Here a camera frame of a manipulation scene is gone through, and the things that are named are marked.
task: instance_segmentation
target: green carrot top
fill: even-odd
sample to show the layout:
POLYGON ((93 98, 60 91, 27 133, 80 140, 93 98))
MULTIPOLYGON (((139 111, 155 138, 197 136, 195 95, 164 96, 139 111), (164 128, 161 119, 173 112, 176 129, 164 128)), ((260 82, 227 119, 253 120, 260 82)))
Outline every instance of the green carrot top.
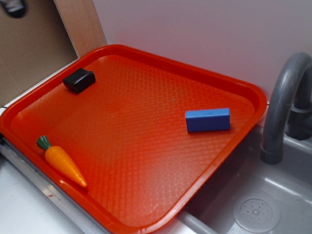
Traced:
POLYGON ((37 140, 36 144, 38 145, 39 148, 43 149, 43 150, 47 150, 51 147, 51 144, 47 138, 47 136, 41 136, 39 137, 39 139, 37 140))

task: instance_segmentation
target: black object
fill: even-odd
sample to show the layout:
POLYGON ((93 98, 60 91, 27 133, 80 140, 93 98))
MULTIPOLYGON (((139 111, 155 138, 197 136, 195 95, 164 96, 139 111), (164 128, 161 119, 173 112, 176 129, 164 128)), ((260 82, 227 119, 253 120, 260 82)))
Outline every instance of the black object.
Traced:
POLYGON ((0 145, 3 143, 3 135, 0 133, 0 145))
POLYGON ((27 11, 24 0, 0 0, 0 4, 5 12, 13 18, 22 18, 27 11))
POLYGON ((66 88, 81 93, 96 81, 96 77, 92 71, 79 68, 74 73, 63 79, 66 88))

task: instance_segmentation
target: white wall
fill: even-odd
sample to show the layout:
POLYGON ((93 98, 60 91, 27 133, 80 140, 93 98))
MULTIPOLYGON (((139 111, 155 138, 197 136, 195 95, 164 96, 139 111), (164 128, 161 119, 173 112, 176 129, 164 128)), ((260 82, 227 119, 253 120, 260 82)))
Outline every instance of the white wall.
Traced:
POLYGON ((270 98, 286 60, 312 54, 311 0, 93 0, 108 44, 258 85, 270 98))

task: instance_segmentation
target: black block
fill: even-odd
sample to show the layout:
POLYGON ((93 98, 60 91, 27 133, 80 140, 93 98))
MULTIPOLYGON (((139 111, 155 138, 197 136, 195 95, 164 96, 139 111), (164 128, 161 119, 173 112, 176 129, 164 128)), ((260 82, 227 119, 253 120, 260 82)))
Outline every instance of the black block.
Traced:
POLYGON ((63 79, 66 88, 81 93, 96 81, 96 77, 92 71, 79 68, 74 73, 63 79))

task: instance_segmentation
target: faucet spout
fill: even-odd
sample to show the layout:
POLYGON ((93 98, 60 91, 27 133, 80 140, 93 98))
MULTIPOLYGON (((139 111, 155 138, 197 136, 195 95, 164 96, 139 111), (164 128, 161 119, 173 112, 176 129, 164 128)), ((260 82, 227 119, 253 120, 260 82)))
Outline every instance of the faucet spout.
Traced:
POLYGON ((283 158, 284 134, 291 109, 311 109, 311 68, 311 56, 297 53, 288 59, 278 77, 261 143, 261 159, 268 164, 277 164, 283 158))

